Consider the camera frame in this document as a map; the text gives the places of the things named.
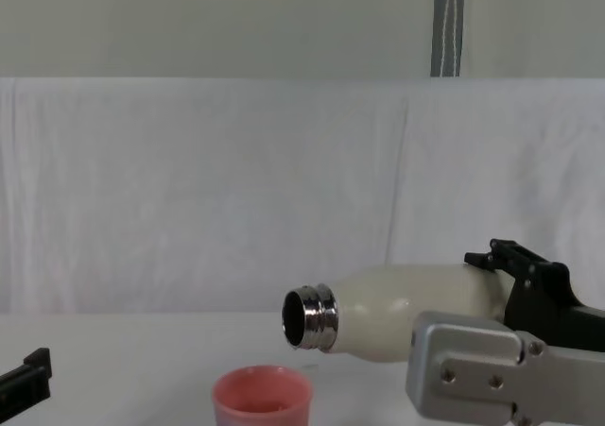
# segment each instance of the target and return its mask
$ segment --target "screw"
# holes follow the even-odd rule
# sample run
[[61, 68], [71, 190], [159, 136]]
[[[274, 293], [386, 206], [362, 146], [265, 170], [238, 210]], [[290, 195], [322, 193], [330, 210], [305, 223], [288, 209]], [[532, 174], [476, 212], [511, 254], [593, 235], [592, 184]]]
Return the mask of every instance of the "screw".
[[441, 372], [441, 380], [445, 383], [452, 383], [456, 380], [456, 373], [451, 369], [445, 368]]
[[521, 417], [517, 421], [517, 426], [531, 426], [533, 423], [528, 417]]
[[504, 385], [504, 379], [502, 379], [502, 377], [494, 374], [488, 380], [488, 383], [490, 384], [490, 387], [493, 388], [494, 390], [499, 390], [500, 388], [502, 388], [502, 385]]
[[533, 342], [529, 345], [529, 353], [531, 355], [533, 355], [534, 357], [537, 357], [539, 355], [542, 355], [542, 352], [544, 352], [545, 347], [542, 343], [538, 343], [538, 342]]

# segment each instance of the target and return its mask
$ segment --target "white wall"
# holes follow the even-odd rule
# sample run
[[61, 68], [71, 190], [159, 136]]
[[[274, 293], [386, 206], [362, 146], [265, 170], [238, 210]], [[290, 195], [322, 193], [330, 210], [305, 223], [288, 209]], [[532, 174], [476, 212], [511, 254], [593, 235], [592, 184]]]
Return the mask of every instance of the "white wall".
[[605, 77], [605, 0], [466, 0], [467, 77]]
[[433, 0], [0, 0], [0, 76], [427, 77]]

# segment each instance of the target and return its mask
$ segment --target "white fabric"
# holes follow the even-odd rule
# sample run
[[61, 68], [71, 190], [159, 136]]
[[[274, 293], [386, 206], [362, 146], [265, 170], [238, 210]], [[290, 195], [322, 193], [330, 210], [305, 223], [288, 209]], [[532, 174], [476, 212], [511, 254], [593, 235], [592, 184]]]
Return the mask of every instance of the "white fabric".
[[605, 80], [0, 86], [4, 311], [275, 310], [492, 237], [605, 308]]
[[13, 312], [275, 310], [292, 286], [385, 261], [397, 88], [7, 84]]
[[605, 80], [453, 80], [409, 96], [393, 262], [512, 239], [605, 308]]

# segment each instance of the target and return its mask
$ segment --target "bottle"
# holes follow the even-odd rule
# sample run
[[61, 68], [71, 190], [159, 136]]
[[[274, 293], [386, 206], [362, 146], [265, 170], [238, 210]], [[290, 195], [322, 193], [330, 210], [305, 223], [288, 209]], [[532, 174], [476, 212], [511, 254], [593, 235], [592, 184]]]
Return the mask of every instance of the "bottle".
[[290, 291], [282, 326], [297, 349], [350, 353], [372, 362], [402, 362], [422, 311], [502, 321], [514, 279], [467, 264], [386, 265], [331, 286]]

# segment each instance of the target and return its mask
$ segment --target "cup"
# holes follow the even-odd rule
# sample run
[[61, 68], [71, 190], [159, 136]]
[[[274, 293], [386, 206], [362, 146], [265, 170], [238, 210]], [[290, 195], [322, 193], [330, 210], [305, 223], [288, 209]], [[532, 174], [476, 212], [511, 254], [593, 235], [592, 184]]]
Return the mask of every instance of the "cup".
[[282, 366], [242, 367], [213, 388], [217, 426], [308, 426], [313, 388]]

